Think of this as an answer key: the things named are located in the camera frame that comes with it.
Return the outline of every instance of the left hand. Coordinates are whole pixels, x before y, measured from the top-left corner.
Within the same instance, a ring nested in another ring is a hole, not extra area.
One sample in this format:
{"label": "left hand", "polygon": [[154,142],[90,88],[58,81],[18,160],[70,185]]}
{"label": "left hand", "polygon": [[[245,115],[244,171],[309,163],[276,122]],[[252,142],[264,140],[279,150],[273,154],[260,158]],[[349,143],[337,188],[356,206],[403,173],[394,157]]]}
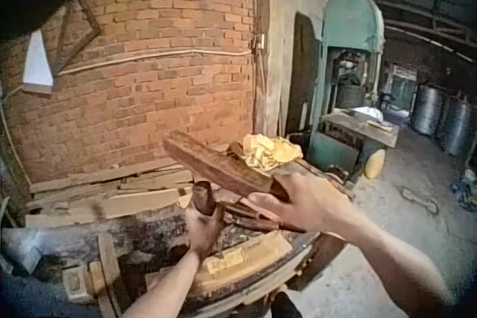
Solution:
{"label": "left hand", "polygon": [[203,261],[212,250],[224,227],[224,207],[217,203],[214,214],[206,216],[189,204],[186,209],[186,226],[191,240],[191,251]]}

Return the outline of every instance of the wooden handle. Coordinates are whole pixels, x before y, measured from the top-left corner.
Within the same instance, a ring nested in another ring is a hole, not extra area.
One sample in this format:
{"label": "wooden handle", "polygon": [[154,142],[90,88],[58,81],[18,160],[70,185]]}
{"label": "wooden handle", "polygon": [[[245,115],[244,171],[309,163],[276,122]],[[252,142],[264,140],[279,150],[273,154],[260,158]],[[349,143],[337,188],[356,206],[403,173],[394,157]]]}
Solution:
{"label": "wooden handle", "polygon": [[207,216],[214,214],[215,199],[210,182],[201,180],[192,186],[192,202],[201,214]]}

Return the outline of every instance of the right hand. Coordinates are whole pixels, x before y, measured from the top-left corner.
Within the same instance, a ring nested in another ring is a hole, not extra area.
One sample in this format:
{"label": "right hand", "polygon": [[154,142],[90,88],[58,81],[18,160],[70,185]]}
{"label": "right hand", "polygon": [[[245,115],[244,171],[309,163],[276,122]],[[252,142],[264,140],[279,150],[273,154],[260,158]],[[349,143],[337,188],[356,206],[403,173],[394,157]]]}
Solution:
{"label": "right hand", "polygon": [[306,231],[336,232],[340,219],[355,210],[347,196],[327,179],[312,174],[277,175],[275,179],[287,191],[291,203],[266,193],[252,193],[248,199]]}

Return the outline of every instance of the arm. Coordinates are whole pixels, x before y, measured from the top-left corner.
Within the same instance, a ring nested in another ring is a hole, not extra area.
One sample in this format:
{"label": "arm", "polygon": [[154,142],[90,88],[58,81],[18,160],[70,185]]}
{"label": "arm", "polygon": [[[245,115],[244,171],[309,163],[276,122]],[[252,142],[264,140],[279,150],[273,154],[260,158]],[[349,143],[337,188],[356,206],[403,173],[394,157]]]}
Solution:
{"label": "arm", "polygon": [[195,274],[217,241],[222,229],[223,214],[221,206],[216,207],[211,217],[187,208],[186,225],[191,238],[190,250],[160,282],[155,283],[152,290],[124,312],[123,318],[177,317]]}
{"label": "arm", "polygon": [[285,222],[308,231],[335,232],[357,246],[389,297],[408,315],[439,314],[452,302],[439,271],[426,255],[371,222],[327,180],[297,174],[276,179],[291,204],[270,194],[255,193],[249,199]]}

